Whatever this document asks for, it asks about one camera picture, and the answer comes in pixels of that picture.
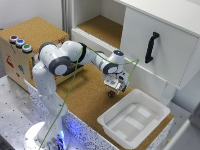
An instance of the brown work surface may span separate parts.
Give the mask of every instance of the brown work surface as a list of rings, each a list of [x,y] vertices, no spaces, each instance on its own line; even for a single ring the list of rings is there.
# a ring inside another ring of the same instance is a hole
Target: brown work surface
[[[0,31],[0,36],[7,42],[12,35],[24,39],[26,44],[30,44],[36,52],[43,43],[54,42],[66,35],[68,36],[66,32],[40,17],[32,18]]]
[[[112,20],[98,16],[77,27],[118,49],[120,48],[123,26]]]
[[[104,85],[101,75],[102,72],[93,65],[85,65],[84,69],[76,75],[73,88],[66,104],[72,113],[117,146],[120,150],[123,150],[124,148],[105,134],[102,126],[97,122],[97,118],[121,100],[131,91],[131,89],[128,88],[124,93],[120,92],[120,94],[116,95],[114,98],[109,98],[109,90],[107,90],[106,85]],[[67,91],[69,90],[72,81],[71,79],[72,78],[69,78],[58,85],[57,93],[62,99],[65,98]],[[172,119],[173,115],[168,115],[136,150],[145,150]]]

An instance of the cardboard box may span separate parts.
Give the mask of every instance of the cardboard box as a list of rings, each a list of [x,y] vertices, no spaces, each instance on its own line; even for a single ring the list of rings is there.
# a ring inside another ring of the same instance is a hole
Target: cardboard box
[[[28,54],[23,53],[22,49],[16,48],[16,45],[10,44],[9,38],[12,35],[17,35],[19,39],[25,40],[26,44],[32,46],[33,51]],[[69,40],[69,35],[66,32],[40,17],[35,17],[1,30],[0,50],[6,74],[25,90],[28,90],[24,83],[24,79],[27,81],[33,79],[32,68],[35,63],[34,60],[37,58],[40,46],[45,42],[53,42],[57,45],[67,40]],[[71,72],[71,74],[67,76],[55,77],[56,84],[69,78],[73,74],[73,71]]]

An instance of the black handle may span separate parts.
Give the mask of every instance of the black handle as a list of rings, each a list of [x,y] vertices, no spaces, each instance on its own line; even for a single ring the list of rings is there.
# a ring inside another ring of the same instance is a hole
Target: black handle
[[[149,45],[148,45],[148,48],[147,48],[147,53],[146,53],[146,56],[145,56],[145,63],[149,63],[150,61],[153,60],[153,57],[151,56],[151,53],[152,53],[152,50],[153,50],[153,45],[154,45],[154,40],[156,38],[158,38],[160,35],[156,32],[153,32],[153,36],[151,37],[150,41],[149,41]]]

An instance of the green cable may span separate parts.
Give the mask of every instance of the green cable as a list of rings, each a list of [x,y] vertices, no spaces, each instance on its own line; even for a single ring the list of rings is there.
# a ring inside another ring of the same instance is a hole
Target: green cable
[[[68,92],[67,92],[67,95],[66,95],[66,97],[65,97],[65,100],[64,100],[64,102],[63,102],[63,104],[62,104],[62,107],[61,107],[61,109],[60,109],[58,115],[56,116],[56,118],[55,118],[55,120],[53,121],[51,127],[49,128],[49,130],[48,130],[48,132],[46,133],[44,139],[42,140],[42,143],[41,143],[41,145],[40,145],[40,148],[42,147],[42,145],[43,145],[43,143],[44,143],[44,141],[45,141],[47,135],[49,134],[49,132],[50,132],[50,130],[52,129],[53,125],[55,124],[56,120],[58,119],[58,117],[59,117],[59,115],[60,115],[60,113],[61,113],[61,111],[62,111],[62,109],[63,109],[63,107],[64,107],[64,105],[65,105],[65,102],[66,102],[66,100],[67,100],[67,97],[69,96],[69,93],[70,93],[70,91],[71,91],[71,89],[72,89],[72,86],[73,86],[73,84],[74,84],[74,80],[75,80],[75,77],[76,77],[76,70],[77,70],[77,67],[78,67],[78,61],[79,61],[79,58],[80,58],[80,55],[81,55],[82,50],[83,50],[83,48],[81,48],[81,50],[79,51],[78,59],[77,59],[77,62],[76,62],[75,74],[73,75],[73,79],[72,79],[70,88],[69,88],[69,90],[68,90]]]
[[[127,64],[136,62],[136,64],[134,65],[134,67],[133,67],[133,69],[132,69],[132,71],[131,71],[131,74],[130,74],[129,77],[128,77],[128,81],[127,81],[127,83],[126,83],[126,84],[128,84],[128,82],[129,82],[129,80],[130,80],[130,77],[132,76],[133,71],[134,71],[135,67],[137,66],[137,64],[138,64],[138,62],[139,62],[139,59],[133,60],[133,61],[128,62],[128,63],[114,63],[114,62],[111,62],[111,61],[109,61],[109,60],[103,58],[103,57],[102,57],[101,55],[99,55],[95,50],[93,50],[93,49],[91,49],[91,48],[89,48],[89,49],[90,49],[91,51],[93,51],[94,53],[96,53],[99,57],[101,57],[101,58],[104,59],[105,61],[108,61],[108,62],[110,62],[110,63],[112,63],[112,64],[127,65]],[[47,133],[46,133],[44,139],[42,140],[42,143],[41,143],[41,145],[40,145],[40,147],[39,147],[39,150],[40,150],[40,148],[42,147],[42,145],[44,144],[44,141],[45,141],[46,137],[48,136],[50,130],[52,129],[53,125],[55,124],[56,120],[58,119],[58,117],[59,117],[59,115],[60,115],[60,113],[61,113],[61,111],[62,111],[62,109],[63,109],[63,107],[64,107],[64,105],[65,105],[65,103],[66,103],[66,100],[67,100],[67,98],[68,98],[68,96],[69,96],[69,93],[70,93],[70,91],[71,91],[71,89],[72,89],[72,86],[73,86],[73,84],[74,84],[74,80],[75,80],[75,78],[76,78],[76,70],[77,70],[77,67],[78,67],[78,61],[79,61],[79,58],[80,58],[80,55],[81,55],[82,50],[83,50],[83,47],[82,47],[81,50],[79,51],[78,59],[77,59],[77,62],[76,62],[76,67],[75,67],[75,73],[74,73],[74,75],[73,75],[73,79],[72,79],[70,88],[69,88],[69,90],[68,90],[68,92],[67,92],[67,95],[66,95],[65,100],[64,100],[64,102],[63,102],[63,104],[62,104],[62,107],[61,107],[61,109],[60,109],[58,115],[56,116],[55,120],[53,121],[52,125],[50,126],[49,130],[47,131]]]

